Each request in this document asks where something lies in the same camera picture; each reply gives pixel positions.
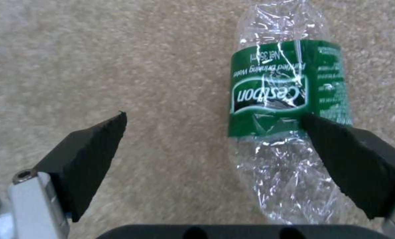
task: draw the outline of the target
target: bottle label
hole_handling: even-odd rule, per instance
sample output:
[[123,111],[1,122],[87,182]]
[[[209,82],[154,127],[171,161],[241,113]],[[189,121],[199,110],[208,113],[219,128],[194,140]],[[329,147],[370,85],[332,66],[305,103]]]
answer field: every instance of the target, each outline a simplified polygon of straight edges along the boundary
[[352,125],[338,45],[297,40],[232,56],[230,137],[299,130],[305,112]]

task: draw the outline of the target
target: plastic water bottle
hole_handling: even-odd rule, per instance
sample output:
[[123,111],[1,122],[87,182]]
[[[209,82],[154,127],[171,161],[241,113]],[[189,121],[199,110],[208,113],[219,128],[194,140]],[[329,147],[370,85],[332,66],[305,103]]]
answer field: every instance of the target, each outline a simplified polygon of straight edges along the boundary
[[264,215],[285,224],[365,218],[297,121],[314,112],[352,124],[340,47],[322,14],[308,0],[252,1],[235,39],[229,155]]

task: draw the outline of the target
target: crinkled plastic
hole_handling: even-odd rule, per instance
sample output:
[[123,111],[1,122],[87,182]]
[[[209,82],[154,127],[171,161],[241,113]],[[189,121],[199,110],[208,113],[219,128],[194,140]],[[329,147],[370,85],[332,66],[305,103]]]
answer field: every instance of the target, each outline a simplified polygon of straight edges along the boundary
[[[235,39],[239,51],[290,40],[329,41],[330,35],[326,20],[307,0],[267,0],[252,3]],[[229,149],[270,222],[349,223],[350,217],[364,217],[335,185],[308,136],[297,131],[266,135],[230,138]]]

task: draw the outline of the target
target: cestbon logo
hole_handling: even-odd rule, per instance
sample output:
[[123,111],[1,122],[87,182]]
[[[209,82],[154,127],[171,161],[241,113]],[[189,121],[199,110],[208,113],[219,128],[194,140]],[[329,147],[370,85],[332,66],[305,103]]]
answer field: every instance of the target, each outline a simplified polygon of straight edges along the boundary
[[289,112],[306,105],[308,84],[306,76],[290,79],[250,77],[232,88],[231,114],[249,109]]

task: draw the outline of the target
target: beige carpet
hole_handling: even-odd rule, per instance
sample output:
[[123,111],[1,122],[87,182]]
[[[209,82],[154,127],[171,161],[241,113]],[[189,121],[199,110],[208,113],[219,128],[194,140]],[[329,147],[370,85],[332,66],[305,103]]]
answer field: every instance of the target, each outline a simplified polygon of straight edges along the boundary
[[[314,1],[344,51],[357,127],[395,146],[395,1]],[[0,195],[69,132],[127,132],[71,238],[134,223],[265,223],[227,158],[245,0],[0,0]]]

